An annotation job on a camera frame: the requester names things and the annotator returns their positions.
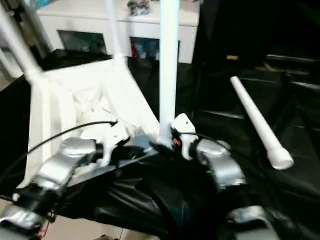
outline black fabric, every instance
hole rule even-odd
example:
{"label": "black fabric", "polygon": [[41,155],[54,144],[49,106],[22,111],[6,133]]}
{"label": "black fabric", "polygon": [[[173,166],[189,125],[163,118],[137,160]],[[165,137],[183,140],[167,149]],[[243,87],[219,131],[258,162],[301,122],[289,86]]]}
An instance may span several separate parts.
{"label": "black fabric", "polygon": [[[108,58],[103,54],[56,50],[41,63],[55,69]],[[128,66],[154,114],[159,116],[157,62],[129,58]],[[178,65],[176,114],[195,110],[196,71]],[[198,132],[229,143],[252,186],[252,193],[282,239],[320,238],[320,84],[312,76],[243,70],[237,72],[295,165],[271,168],[266,151],[227,75],[201,71],[199,98],[192,122]],[[21,77],[0,92],[2,115],[0,173],[28,147],[30,86]],[[0,186],[10,197],[22,180],[25,162]],[[56,211],[70,218],[158,235],[161,239],[230,239],[221,216],[225,202],[195,162],[157,155],[109,172],[68,190]]]}

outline white shelf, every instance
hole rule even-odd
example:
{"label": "white shelf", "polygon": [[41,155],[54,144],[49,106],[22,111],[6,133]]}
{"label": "white shelf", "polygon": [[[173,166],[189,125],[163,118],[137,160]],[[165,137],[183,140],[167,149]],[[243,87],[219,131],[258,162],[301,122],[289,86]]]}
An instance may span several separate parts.
{"label": "white shelf", "polygon": [[[160,23],[160,3],[150,2],[150,13],[128,16],[128,0],[116,0],[116,19],[124,22]],[[56,16],[89,19],[108,19],[104,0],[58,0],[37,11],[39,16]],[[181,0],[179,25],[196,27],[199,23],[199,3]]]}

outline metal bar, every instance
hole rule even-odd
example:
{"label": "metal bar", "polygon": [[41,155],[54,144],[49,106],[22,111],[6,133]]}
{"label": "metal bar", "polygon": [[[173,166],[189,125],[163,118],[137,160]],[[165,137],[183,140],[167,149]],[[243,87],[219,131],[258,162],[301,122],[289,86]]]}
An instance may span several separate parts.
{"label": "metal bar", "polygon": [[23,38],[18,33],[17,27],[11,21],[9,15],[1,4],[0,32],[25,74],[31,75],[41,72],[41,68],[38,66]]}
{"label": "metal bar", "polygon": [[170,124],[175,119],[180,0],[160,1],[160,133],[171,148]]}
{"label": "metal bar", "polygon": [[283,56],[283,55],[277,55],[277,54],[268,54],[266,56],[266,59],[268,59],[268,60],[299,62],[299,63],[315,63],[315,62],[319,62],[319,60],[311,59],[311,58]]}

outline silver metal bracket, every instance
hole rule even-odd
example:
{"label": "silver metal bracket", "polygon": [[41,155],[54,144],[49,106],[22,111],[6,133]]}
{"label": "silver metal bracket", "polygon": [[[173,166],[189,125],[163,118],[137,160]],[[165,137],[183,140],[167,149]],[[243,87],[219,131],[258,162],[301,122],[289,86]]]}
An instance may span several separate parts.
{"label": "silver metal bracket", "polygon": [[217,183],[218,189],[246,183],[240,166],[222,145],[203,139],[196,147],[196,154],[200,163],[208,166],[208,172]]}

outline white pole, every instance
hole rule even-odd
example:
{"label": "white pole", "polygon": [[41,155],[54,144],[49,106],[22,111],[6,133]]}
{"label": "white pole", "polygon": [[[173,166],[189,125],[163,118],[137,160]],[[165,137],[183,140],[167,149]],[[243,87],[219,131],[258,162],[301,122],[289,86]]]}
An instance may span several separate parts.
{"label": "white pole", "polygon": [[113,45],[113,58],[116,59],[117,57],[123,57],[123,53],[121,51],[120,47],[120,39],[119,39],[119,33],[117,29],[117,19],[116,19],[116,7],[114,0],[105,0],[105,7],[106,12],[108,15],[108,25],[111,30],[112,34],[112,45]]}
{"label": "white pole", "polygon": [[231,77],[231,83],[245,108],[255,130],[257,131],[266,151],[271,165],[277,170],[288,169],[294,164],[290,153],[282,147],[278,138],[268,125],[265,118],[251,99],[237,76]]}
{"label": "white pole", "polygon": [[18,33],[7,12],[0,3],[0,33],[8,43],[13,55],[26,75],[41,72],[29,48]]}
{"label": "white pole", "polygon": [[160,133],[159,142],[172,145],[175,119],[180,0],[161,0],[160,10]]}

